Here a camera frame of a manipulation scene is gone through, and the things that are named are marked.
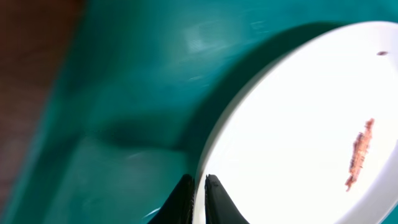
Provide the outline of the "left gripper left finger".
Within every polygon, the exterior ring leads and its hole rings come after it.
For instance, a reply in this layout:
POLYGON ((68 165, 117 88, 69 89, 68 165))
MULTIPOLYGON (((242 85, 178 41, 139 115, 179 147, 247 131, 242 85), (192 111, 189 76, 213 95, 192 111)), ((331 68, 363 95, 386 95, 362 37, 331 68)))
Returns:
POLYGON ((195 179, 184 174, 148 224, 192 224, 195 179))

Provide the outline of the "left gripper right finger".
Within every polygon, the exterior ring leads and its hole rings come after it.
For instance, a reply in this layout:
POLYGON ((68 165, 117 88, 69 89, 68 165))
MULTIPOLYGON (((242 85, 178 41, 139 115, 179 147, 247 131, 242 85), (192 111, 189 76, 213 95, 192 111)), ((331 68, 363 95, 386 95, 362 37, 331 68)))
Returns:
POLYGON ((206 224, 249 224, 241 215, 216 175, 205 180, 206 224))

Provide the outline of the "white plate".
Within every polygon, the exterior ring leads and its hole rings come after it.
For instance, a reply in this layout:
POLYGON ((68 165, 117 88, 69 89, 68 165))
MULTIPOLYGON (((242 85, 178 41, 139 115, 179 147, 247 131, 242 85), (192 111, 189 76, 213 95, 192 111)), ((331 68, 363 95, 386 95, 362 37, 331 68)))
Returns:
POLYGON ((249 223, 385 223, 397 210, 397 24, 331 30, 258 73, 211 134, 197 170, 249 223))

